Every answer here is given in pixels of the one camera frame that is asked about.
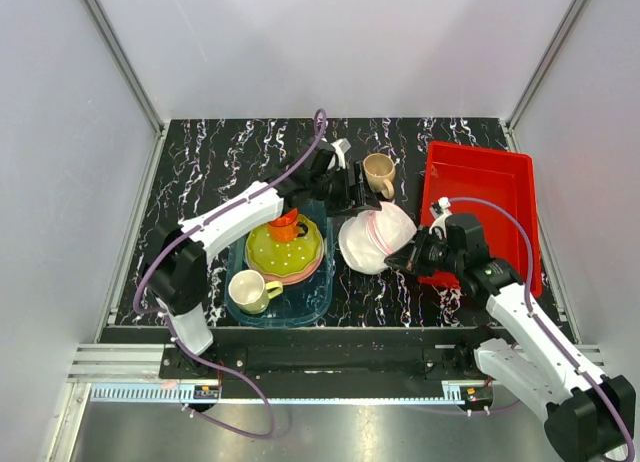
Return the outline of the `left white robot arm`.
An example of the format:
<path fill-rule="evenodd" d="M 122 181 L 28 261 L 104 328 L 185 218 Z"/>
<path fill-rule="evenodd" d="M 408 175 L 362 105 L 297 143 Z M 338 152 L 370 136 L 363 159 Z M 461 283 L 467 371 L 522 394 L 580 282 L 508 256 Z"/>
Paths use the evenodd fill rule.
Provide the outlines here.
<path fill-rule="evenodd" d="M 311 201 L 322 203 L 330 217 L 381 208 L 363 163 L 346 162 L 347 140 L 314 139 L 304 149 L 299 158 L 286 158 L 219 207 L 181 223 L 159 223 L 152 231 L 133 307 L 145 314 L 143 296 L 153 296 L 150 310 L 167 317 L 170 332 L 183 350 L 181 366 L 193 377 L 208 376 L 216 364 L 203 302 L 209 290 L 209 265 L 223 249 Z"/>

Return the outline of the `red plastic bin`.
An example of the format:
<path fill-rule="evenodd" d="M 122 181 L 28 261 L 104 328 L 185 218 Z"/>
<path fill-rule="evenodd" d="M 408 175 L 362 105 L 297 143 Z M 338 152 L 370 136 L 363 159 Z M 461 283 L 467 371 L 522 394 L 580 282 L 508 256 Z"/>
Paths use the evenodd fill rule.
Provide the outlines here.
<path fill-rule="evenodd" d="M 527 274 L 525 240 L 513 216 L 529 237 L 533 255 L 532 295 L 543 292 L 534 166 L 530 156 L 435 141 L 429 144 L 421 224 L 433 222 L 430 206 L 441 197 L 451 210 L 476 215 L 491 254 Z"/>

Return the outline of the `orange cup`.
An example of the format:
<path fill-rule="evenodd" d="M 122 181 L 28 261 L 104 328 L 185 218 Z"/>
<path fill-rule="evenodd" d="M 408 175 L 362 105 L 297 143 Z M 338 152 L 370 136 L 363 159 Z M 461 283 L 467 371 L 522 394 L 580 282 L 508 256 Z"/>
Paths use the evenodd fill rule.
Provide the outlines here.
<path fill-rule="evenodd" d="M 297 209 L 267 223 L 267 231 L 276 242 L 288 243 L 308 234 L 308 226 L 299 218 Z"/>

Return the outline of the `beige ceramic mug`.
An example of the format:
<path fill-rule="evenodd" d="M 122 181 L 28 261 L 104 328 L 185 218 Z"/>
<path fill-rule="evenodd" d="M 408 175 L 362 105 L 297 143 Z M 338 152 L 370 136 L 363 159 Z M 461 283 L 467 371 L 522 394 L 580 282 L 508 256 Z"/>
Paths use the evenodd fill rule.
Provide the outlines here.
<path fill-rule="evenodd" d="M 369 154 L 363 161 L 366 180 L 371 190 L 386 200 L 395 195 L 394 179 L 396 169 L 393 160 L 382 153 Z"/>

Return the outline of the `yellow-green dotted plate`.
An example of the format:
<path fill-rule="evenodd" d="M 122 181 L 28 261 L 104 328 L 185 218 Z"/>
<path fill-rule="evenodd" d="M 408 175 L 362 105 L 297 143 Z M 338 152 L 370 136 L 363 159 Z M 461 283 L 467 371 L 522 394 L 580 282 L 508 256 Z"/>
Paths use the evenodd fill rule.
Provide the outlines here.
<path fill-rule="evenodd" d="M 278 277 L 300 274 L 324 255 L 324 238 L 318 226 L 304 215 L 296 223 L 298 233 L 286 242 L 269 233 L 268 225 L 252 230 L 245 243 L 245 259 L 253 270 Z"/>

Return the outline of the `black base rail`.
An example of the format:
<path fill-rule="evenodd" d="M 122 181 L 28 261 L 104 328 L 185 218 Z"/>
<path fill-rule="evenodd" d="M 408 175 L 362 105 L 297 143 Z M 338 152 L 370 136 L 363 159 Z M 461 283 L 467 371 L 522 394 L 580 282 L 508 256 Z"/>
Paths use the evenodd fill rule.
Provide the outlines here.
<path fill-rule="evenodd" d="M 447 399 L 445 385 L 483 382 L 471 366 L 472 343 L 505 336 L 479 328 L 220 328 L 204 358 L 228 368 L 223 396 L 249 399 L 251 378 L 271 402 L 371 399 L 417 403 Z"/>

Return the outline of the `pink plate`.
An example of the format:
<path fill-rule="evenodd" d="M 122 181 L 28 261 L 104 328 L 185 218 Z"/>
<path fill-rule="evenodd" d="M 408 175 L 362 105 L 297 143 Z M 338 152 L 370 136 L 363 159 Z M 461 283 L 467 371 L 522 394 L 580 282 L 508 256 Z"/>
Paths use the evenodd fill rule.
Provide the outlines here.
<path fill-rule="evenodd" d="M 314 272 L 320 267 L 323 258 L 323 255 L 318 256 L 312 264 L 310 264 L 305 270 L 300 273 L 291 274 L 288 276 L 278 276 L 261 272 L 261 275 L 267 282 L 277 281 L 281 282 L 284 286 L 294 285 L 311 277 Z"/>

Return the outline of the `teal transparent tray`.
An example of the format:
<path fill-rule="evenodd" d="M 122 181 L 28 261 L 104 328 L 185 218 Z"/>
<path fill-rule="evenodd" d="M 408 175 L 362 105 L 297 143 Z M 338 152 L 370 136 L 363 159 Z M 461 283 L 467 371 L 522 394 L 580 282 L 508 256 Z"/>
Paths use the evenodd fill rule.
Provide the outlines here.
<path fill-rule="evenodd" d="M 283 293 L 270 301 L 261 314 L 251 315 L 234 304 L 225 288 L 225 305 L 230 317 L 241 325 L 259 328 L 297 328 L 312 326 L 327 312 L 332 301 L 334 249 L 333 223 L 324 204 L 312 201 L 298 210 L 319 228 L 324 238 L 324 258 L 320 267 L 308 279 L 284 286 Z M 253 270 L 245 259 L 245 243 L 249 234 L 234 242 L 229 249 L 226 283 L 243 270 Z"/>

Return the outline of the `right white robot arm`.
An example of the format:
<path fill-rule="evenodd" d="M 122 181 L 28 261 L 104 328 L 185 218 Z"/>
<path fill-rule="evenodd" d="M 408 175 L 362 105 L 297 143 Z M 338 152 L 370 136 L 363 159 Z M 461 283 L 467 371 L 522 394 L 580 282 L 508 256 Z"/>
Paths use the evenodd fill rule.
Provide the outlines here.
<path fill-rule="evenodd" d="M 488 329 L 454 353 L 466 378 L 487 375 L 504 385 L 542 422 L 564 461 L 609 460 L 633 441 L 636 391 L 622 375 L 609 377 L 586 357 L 534 302 L 528 282 L 492 256 L 475 215 L 444 213 L 385 259 L 418 276 L 446 272 L 515 339 L 511 347 Z"/>

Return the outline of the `pale yellow mug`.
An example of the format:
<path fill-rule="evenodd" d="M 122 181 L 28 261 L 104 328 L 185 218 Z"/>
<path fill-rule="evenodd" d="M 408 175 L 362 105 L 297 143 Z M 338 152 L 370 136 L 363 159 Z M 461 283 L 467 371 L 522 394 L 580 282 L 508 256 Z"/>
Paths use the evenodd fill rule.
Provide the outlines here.
<path fill-rule="evenodd" d="M 280 296 L 283 290 L 284 285 L 281 282 L 268 282 L 254 270 L 238 272 L 229 283 L 229 294 L 234 304 L 251 315 L 263 313 L 270 301 Z"/>

